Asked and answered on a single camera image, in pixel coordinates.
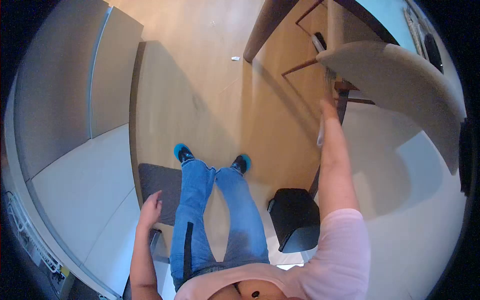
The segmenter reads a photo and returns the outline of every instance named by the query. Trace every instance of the pink shirt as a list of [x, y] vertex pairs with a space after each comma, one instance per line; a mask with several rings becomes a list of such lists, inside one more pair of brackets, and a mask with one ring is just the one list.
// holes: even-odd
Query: pink shirt
[[370, 271], [370, 243], [355, 209], [329, 213], [320, 225], [318, 250], [303, 267], [282, 270], [271, 264], [246, 264], [200, 275], [181, 286], [175, 300], [207, 300], [221, 288], [247, 279], [272, 282], [287, 297], [364, 299]]

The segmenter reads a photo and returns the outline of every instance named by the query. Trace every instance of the chair backrest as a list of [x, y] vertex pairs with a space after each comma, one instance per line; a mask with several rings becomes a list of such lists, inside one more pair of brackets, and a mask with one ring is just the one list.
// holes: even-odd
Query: chair backrest
[[400, 46], [352, 42], [322, 51], [317, 60], [360, 89], [379, 107], [413, 119], [437, 147], [450, 172], [458, 169], [463, 96], [427, 60]]

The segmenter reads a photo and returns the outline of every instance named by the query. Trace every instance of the blue jeans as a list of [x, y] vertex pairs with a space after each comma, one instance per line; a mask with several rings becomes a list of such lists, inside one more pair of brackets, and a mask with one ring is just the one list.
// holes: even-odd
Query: blue jeans
[[[230, 211], [230, 232], [223, 262], [217, 262], [213, 257], [204, 227], [204, 211], [214, 182], [223, 193]], [[193, 223], [193, 277], [244, 264], [270, 263], [260, 214], [247, 181], [235, 168], [216, 171], [198, 159], [182, 163], [180, 204], [170, 251], [170, 269], [176, 291], [184, 283], [183, 255], [188, 222]]]

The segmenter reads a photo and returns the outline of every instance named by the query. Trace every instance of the left hand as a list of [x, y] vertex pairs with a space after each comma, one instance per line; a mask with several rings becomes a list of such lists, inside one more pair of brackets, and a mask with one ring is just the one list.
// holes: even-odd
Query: left hand
[[147, 198], [140, 212], [137, 229], [150, 230], [158, 221], [162, 211], [162, 201], [158, 200], [161, 195], [162, 191], [158, 191]]

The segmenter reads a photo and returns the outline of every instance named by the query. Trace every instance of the cabinet door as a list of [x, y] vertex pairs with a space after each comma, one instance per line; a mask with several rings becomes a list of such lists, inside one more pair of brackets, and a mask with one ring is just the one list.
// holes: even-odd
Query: cabinet door
[[84, 265], [106, 286], [123, 294], [130, 274], [135, 228], [140, 217], [135, 188], [108, 221]]
[[93, 50], [107, 8], [101, 0], [60, 1], [28, 46], [14, 109], [25, 181], [90, 138]]
[[53, 229], [80, 262], [134, 187], [128, 124], [73, 149], [32, 184]]
[[92, 77], [92, 138], [128, 123], [133, 65], [143, 25], [111, 9], [98, 44]]

